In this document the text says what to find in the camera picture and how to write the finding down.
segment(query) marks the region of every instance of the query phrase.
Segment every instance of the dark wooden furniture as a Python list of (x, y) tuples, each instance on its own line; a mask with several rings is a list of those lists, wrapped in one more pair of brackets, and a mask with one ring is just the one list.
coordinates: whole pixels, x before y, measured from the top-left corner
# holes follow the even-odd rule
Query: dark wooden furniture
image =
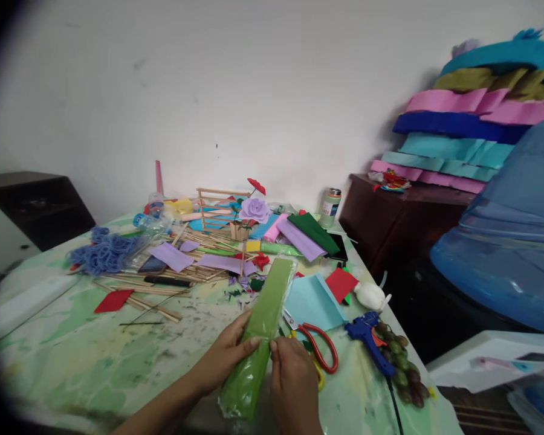
[(404, 193), (375, 190), (365, 174), (351, 180), (339, 221), (377, 282), (383, 271), (433, 246), (476, 196), (418, 182)]
[(0, 210), (41, 251), (86, 233), (95, 225), (71, 181), (60, 175), (0, 174)]

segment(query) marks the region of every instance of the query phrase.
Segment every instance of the glue gun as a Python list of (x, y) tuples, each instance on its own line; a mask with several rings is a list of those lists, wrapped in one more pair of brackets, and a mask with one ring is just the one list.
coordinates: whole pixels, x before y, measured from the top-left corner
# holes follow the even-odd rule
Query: glue gun
[(385, 378), (390, 379), (395, 374), (395, 367), (389, 364), (381, 352), (379, 352), (372, 333), (373, 328), (377, 326), (378, 322), (379, 315), (377, 312), (369, 311), (354, 319), (352, 323), (347, 323), (345, 329), (353, 340), (361, 340), (364, 343), (379, 372)]

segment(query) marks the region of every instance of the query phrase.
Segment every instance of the scissors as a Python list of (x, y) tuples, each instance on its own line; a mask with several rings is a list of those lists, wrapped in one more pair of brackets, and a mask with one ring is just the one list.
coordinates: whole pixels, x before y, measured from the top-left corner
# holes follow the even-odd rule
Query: scissors
[[(314, 349), (314, 355), (316, 356), (317, 361), (319, 362), (320, 366), (323, 369), (325, 369), (325, 372), (328, 373), (329, 375), (332, 375), (334, 372), (336, 372), (338, 368), (338, 354), (329, 336), (325, 334), (325, 332), (321, 328), (315, 325), (311, 325), (309, 323), (303, 323), (301, 325), (297, 324), (296, 321), (292, 318), (292, 316), (286, 309), (284, 310), (283, 317), (284, 317), (284, 320), (286, 320), (286, 322), (288, 323), (288, 326), (290, 327), (290, 329), (293, 330), (294, 334), (296, 334), (296, 331), (299, 331), (303, 333), (304, 335), (306, 335), (308, 341), (310, 341), (310, 344), (312, 345), (312, 348)], [(322, 357), (322, 354), (320, 353), (319, 348), (316, 345), (316, 342), (314, 341), (314, 339), (312, 338), (312, 335), (310, 334), (309, 330), (317, 332), (326, 341), (332, 354), (331, 367), (326, 363), (326, 361)]]

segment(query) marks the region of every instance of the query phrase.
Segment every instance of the red foam sheet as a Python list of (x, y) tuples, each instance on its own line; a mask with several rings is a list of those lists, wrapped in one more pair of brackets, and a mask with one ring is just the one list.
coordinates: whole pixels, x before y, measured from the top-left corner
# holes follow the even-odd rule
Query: red foam sheet
[(331, 289), (331, 292), (338, 303), (342, 303), (357, 284), (358, 279), (341, 268), (335, 269), (335, 271), (326, 279), (326, 285)]
[(95, 309), (95, 313), (119, 311), (133, 292), (134, 290), (115, 290), (109, 293)]

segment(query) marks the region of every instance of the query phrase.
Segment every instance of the white appliance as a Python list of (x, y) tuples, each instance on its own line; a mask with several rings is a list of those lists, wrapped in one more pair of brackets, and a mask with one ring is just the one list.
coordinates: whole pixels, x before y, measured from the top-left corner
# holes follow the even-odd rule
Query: white appliance
[(544, 370), (544, 334), (486, 330), (427, 365), (438, 386), (478, 393)]

